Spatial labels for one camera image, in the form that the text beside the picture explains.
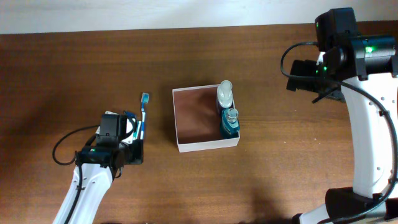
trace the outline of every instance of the white box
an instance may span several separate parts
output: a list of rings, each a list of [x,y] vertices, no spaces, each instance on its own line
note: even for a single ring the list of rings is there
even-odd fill
[[[221,118],[216,109],[217,87],[208,85],[173,90],[175,135],[180,152],[238,145],[240,133],[237,138],[221,137]]]

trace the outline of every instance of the white wall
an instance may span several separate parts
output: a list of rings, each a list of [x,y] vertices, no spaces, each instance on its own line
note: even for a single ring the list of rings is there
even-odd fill
[[[396,0],[0,0],[0,34],[311,23],[336,7],[398,19]]]

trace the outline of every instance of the wood grain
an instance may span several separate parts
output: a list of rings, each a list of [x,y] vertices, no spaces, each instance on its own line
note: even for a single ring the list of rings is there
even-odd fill
[[[360,23],[398,37],[398,22]],[[312,24],[0,35],[0,222],[50,223],[73,166],[53,145],[98,124],[104,111],[139,111],[150,93],[144,163],[113,182],[95,223],[251,223],[290,218],[352,185],[346,105],[285,90],[280,56],[316,40]],[[315,47],[295,58],[317,58]],[[172,89],[233,83],[238,147],[179,153]],[[71,136],[67,161],[94,130]]]

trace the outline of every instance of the clear bottle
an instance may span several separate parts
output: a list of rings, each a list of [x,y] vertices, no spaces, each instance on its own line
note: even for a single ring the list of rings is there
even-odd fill
[[[221,114],[220,131],[224,139],[237,138],[239,127],[237,109],[224,109]]]
[[[232,107],[232,83],[224,80],[217,87],[217,111],[221,112],[227,108]]]

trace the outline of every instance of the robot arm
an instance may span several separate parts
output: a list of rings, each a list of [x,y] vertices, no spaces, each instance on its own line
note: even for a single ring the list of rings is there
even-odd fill
[[[91,137],[83,149],[75,154],[77,164],[72,182],[53,223],[92,223],[104,197],[113,180],[121,176],[124,165],[142,164],[144,158],[145,117],[144,105],[148,103],[149,95],[144,93],[141,99],[142,121],[136,120],[136,115],[125,111],[124,114],[105,112],[101,117],[101,125],[96,134]],[[53,158],[56,163],[69,165],[56,160],[57,146],[69,135],[90,126],[72,131],[55,145]]]
[[[83,164],[82,170],[83,185],[70,223],[92,223],[98,206],[113,181],[109,167],[104,168],[99,164]],[[53,223],[65,223],[77,194],[79,180],[79,169],[76,166],[67,196]]]
[[[393,163],[397,162],[394,159],[396,148],[392,145],[396,144],[397,136],[390,132],[398,125],[395,39],[388,35],[361,36],[351,8],[332,9],[320,15],[315,26],[318,43],[303,44],[316,44],[322,53],[318,62],[294,62],[287,89],[318,93],[313,103],[322,98],[347,103],[354,143],[354,184],[328,190],[324,205],[296,215],[294,221],[326,223],[325,219],[339,219],[334,222],[374,223],[392,220],[398,217],[396,177],[392,175],[396,173]],[[379,106],[358,90],[375,98]],[[343,221],[341,217],[355,218]]]

